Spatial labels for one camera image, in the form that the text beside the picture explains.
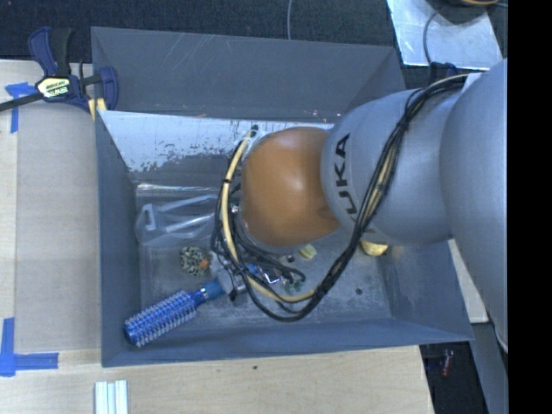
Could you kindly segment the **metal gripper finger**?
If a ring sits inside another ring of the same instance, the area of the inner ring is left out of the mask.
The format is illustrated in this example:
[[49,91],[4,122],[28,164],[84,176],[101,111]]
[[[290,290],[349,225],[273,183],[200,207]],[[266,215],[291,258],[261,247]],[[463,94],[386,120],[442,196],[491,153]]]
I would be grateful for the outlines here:
[[223,273],[231,275],[234,272],[234,265],[231,260],[215,252],[210,252],[210,255],[210,272],[212,275],[220,275]]
[[242,276],[238,273],[220,270],[216,278],[226,294],[242,294],[247,290]]

